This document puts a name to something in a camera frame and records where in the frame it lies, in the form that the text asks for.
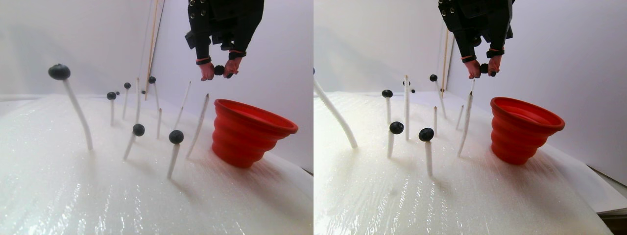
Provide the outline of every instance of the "black ball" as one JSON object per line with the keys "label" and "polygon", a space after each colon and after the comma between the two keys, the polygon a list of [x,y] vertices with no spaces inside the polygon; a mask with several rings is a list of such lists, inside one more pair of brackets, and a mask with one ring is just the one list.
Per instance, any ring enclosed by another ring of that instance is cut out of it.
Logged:
{"label": "black ball", "polygon": [[115,97],[116,97],[115,92],[107,93],[107,99],[108,100],[115,100]]}
{"label": "black ball", "polygon": [[418,133],[418,138],[424,142],[430,141],[433,138],[434,132],[431,128],[424,128]]}
{"label": "black ball", "polygon": [[393,122],[392,124],[390,124],[390,132],[392,132],[395,135],[402,133],[403,128],[404,126],[400,122]]}
{"label": "black ball", "polygon": [[213,69],[213,74],[221,76],[224,74],[224,66],[218,65]]}
{"label": "black ball", "polygon": [[70,77],[70,68],[62,64],[56,64],[48,69],[48,75],[55,80],[63,81]]}
{"label": "black ball", "polygon": [[172,132],[170,132],[169,138],[172,144],[180,144],[181,142],[183,142],[183,132],[181,132],[180,130],[173,130]]}
{"label": "black ball", "polygon": [[392,93],[392,91],[391,91],[391,90],[383,90],[383,91],[381,92],[381,95],[382,95],[383,97],[385,97],[385,98],[390,98],[390,97],[392,97],[394,94]]}
{"label": "black ball", "polygon": [[135,134],[136,136],[144,135],[145,131],[146,129],[144,128],[142,124],[137,123],[133,126],[133,134]]}

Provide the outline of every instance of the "collapsible red bucket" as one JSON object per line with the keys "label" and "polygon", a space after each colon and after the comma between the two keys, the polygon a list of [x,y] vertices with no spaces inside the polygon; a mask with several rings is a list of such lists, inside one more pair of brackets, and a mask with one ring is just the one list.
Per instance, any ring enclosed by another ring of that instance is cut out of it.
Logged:
{"label": "collapsible red bucket", "polygon": [[251,105],[224,99],[214,104],[217,117],[211,149],[235,167],[251,167],[278,140],[298,130],[286,118]]}
{"label": "collapsible red bucket", "polygon": [[490,105],[494,114],[492,152],[510,164],[525,164],[566,124],[555,113],[520,100],[495,97]]}

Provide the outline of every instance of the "white backdrop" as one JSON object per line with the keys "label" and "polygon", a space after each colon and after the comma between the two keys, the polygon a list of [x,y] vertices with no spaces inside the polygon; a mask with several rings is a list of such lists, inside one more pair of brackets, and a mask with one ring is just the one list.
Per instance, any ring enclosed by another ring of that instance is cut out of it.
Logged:
{"label": "white backdrop", "polygon": [[317,0],[313,15],[325,91],[402,91],[405,75],[417,91],[435,90],[428,77],[441,76],[445,35],[437,1]]}
{"label": "white backdrop", "polygon": [[[152,65],[160,100],[180,105],[191,80],[187,112],[197,115],[209,93],[207,118],[215,117],[213,102],[217,98],[279,114],[296,123],[298,133],[279,140],[272,152],[312,171],[312,15],[311,1],[266,0],[263,19],[248,47],[248,55],[242,59],[240,73],[229,80],[220,76],[213,81],[200,81],[195,51],[189,49],[184,38],[189,31],[187,4],[167,1]],[[221,51],[219,44],[212,46],[210,52],[214,65],[224,65],[228,59],[228,52]]]}
{"label": "white backdrop", "polygon": [[57,63],[75,93],[123,89],[147,73],[154,11],[149,0],[0,0],[0,95],[65,93],[48,76]]}
{"label": "white backdrop", "polygon": [[[616,0],[516,2],[501,72],[477,81],[473,104],[490,110],[503,96],[554,112],[566,127],[548,144],[627,184],[625,12]],[[481,63],[487,49],[476,49]],[[448,91],[465,98],[470,82],[457,57],[456,49]]]}

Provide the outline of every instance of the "white foam block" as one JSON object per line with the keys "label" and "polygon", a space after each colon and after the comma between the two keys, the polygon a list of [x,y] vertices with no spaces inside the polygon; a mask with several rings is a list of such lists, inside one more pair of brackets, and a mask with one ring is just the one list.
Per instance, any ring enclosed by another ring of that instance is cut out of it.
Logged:
{"label": "white foam block", "polygon": [[[250,169],[232,167],[210,151],[213,125],[205,125],[190,158],[179,158],[167,180],[172,144],[155,138],[152,107],[142,109],[145,134],[123,161],[134,120],[116,118],[110,127],[108,101],[79,102],[92,127],[92,152],[67,96],[0,118],[0,234],[312,233],[312,199],[296,185],[311,180],[295,165],[274,164],[278,157],[266,153]],[[163,117],[164,128],[174,126],[174,112]],[[181,118],[183,149],[197,121]]]}
{"label": "white foam block", "polygon": [[[472,113],[461,158],[456,120],[441,119],[431,140],[431,180],[417,135],[396,141],[386,157],[380,99],[350,93],[329,98],[363,144],[342,144],[341,128],[315,100],[316,234],[611,234],[542,152],[525,165],[494,156],[489,113]],[[403,105],[392,101],[392,121],[404,118]],[[432,124],[432,109],[411,105],[411,133]]]}

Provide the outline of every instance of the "white stick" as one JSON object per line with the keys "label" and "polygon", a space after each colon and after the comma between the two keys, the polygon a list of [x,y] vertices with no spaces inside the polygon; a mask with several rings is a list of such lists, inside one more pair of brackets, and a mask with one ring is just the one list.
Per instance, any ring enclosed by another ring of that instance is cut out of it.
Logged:
{"label": "white stick", "polygon": [[387,157],[392,157],[392,148],[394,147],[394,134],[390,131],[387,132]]}
{"label": "white stick", "polygon": [[405,75],[405,139],[409,140],[409,79]]}
{"label": "white stick", "polygon": [[438,107],[433,107],[433,135],[438,135]]}
{"label": "white stick", "polygon": [[426,150],[426,163],[427,163],[427,174],[429,174],[429,177],[433,176],[433,166],[431,165],[431,141],[427,141],[424,143],[424,149]]}
{"label": "white stick", "polygon": [[185,107],[185,101],[187,100],[187,94],[189,93],[189,88],[192,86],[192,81],[189,80],[189,85],[187,86],[187,90],[185,91],[185,97],[183,97],[183,103],[181,104],[181,111],[179,111],[179,117],[176,118],[176,123],[174,123],[174,130],[179,125],[179,121],[181,120],[181,114],[183,114],[183,108]]}
{"label": "white stick", "polygon": [[442,113],[444,113],[444,119],[446,119],[446,109],[444,108],[444,99],[442,97],[442,92],[440,92],[440,85],[438,84],[437,81],[434,83],[435,83],[436,91],[438,92],[438,97],[440,98],[440,105],[442,106]]}
{"label": "white stick", "polygon": [[204,113],[207,111],[207,104],[209,103],[209,94],[204,97],[204,105],[203,112],[200,113],[200,118],[198,118],[198,126],[196,127],[196,133],[194,134],[194,138],[192,139],[192,145],[189,147],[189,151],[187,151],[187,155],[185,155],[185,159],[188,159],[192,154],[192,150],[194,149],[194,145],[196,144],[196,140],[198,139],[198,135],[200,134],[200,129],[203,127]]}
{"label": "white stick", "polygon": [[87,139],[87,149],[91,150],[93,149],[92,133],[89,131],[89,126],[87,125],[87,120],[85,119],[85,116],[83,115],[83,110],[80,109],[80,106],[78,105],[78,100],[76,100],[76,96],[74,95],[74,92],[72,92],[72,89],[70,88],[70,82],[67,79],[65,79],[63,80],[63,85],[65,86],[65,90],[68,92],[68,96],[70,97],[70,101],[72,102],[72,105],[74,106],[74,110],[76,110],[76,112],[78,113],[78,118],[80,119],[81,124],[83,124],[83,130],[85,131],[85,138]]}
{"label": "white stick", "polygon": [[126,89],[126,94],[124,95],[124,109],[122,110],[122,120],[126,117],[126,103],[129,100],[129,89]]}
{"label": "white stick", "polygon": [[135,142],[135,138],[137,138],[137,136],[135,135],[135,133],[131,133],[130,134],[130,141],[129,141],[129,145],[126,146],[126,151],[124,152],[124,160],[126,160],[127,157],[129,157],[129,153],[130,153],[130,148],[133,146],[133,143]]}
{"label": "white stick", "polygon": [[461,156],[461,150],[464,148],[464,142],[466,142],[466,135],[468,135],[468,124],[470,123],[471,105],[472,105],[472,91],[468,95],[468,107],[466,108],[466,120],[464,121],[464,134],[461,136],[460,149],[457,151],[457,157]]}
{"label": "white stick", "polygon": [[459,127],[460,127],[461,113],[463,113],[463,112],[464,112],[464,105],[461,105],[460,115],[457,116],[457,125],[455,125],[455,130],[459,129]]}
{"label": "white stick", "polygon": [[157,100],[157,109],[160,109],[161,107],[159,106],[159,94],[157,94],[157,83],[153,83],[152,85],[155,86],[155,99]]}
{"label": "white stick", "polygon": [[315,79],[313,80],[313,90],[316,92],[316,94],[318,94],[318,96],[322,100],[322,103],[324,103],[324,105],[329,109],[329,111],[333,113],[333,116],[335,117],[337,122],[340,123],[340,126],[342,126],[344,133],[346,133],[346,137],[349,139],[350,146],[353,149],[357,148],[357,141],[355,141],[355,137],[353,136],[353,133],[350,130],[349,125],[346,123],[344,118],[342,118],[342,115],[340,114],[340,112],[338,112],[337,109],[335,109],[335,106],[333,106],[333,103],[331,103],[331,100],[329,100],[327,95],[322,90],[322,87],[320,86],[320,84],[318,84],[318,81],[316,81]]}
{"label": "white stick", "polygon": [[113,127],[113,100],[111,100],[111,126]]}
{"label": "white stick", "polygon": [[392,110],[390,108],[390,98],[389,97],[386,97],[386,106],[387,106],[387,122],[386,122],[386,126],[388,126],[392,122]]}
{"label": "white stick", "polygon": [[157,140],[159,139],[159,130],[160,129],[161,129],[161,108],[159,109],[159,119],[157,119]]}
{"label": "white stick", "polygon": [[179,148],[181,148],[180,144],[175,144],[174,148],[172,148],[172,160],[170,160],[170,169],[167,170],[167,178],[172,178],[172,172],[174,171],[174,164],[176,163],[176,155],[179,154]]}
{"label": "white stick", "polygon": [[135,113],[135,124],[139,123],[139,110],[141,110],[142,103],[140,102],[141,97],[139,95],[139,78],[135,82],[135,92],[137,92],[137,112]]}

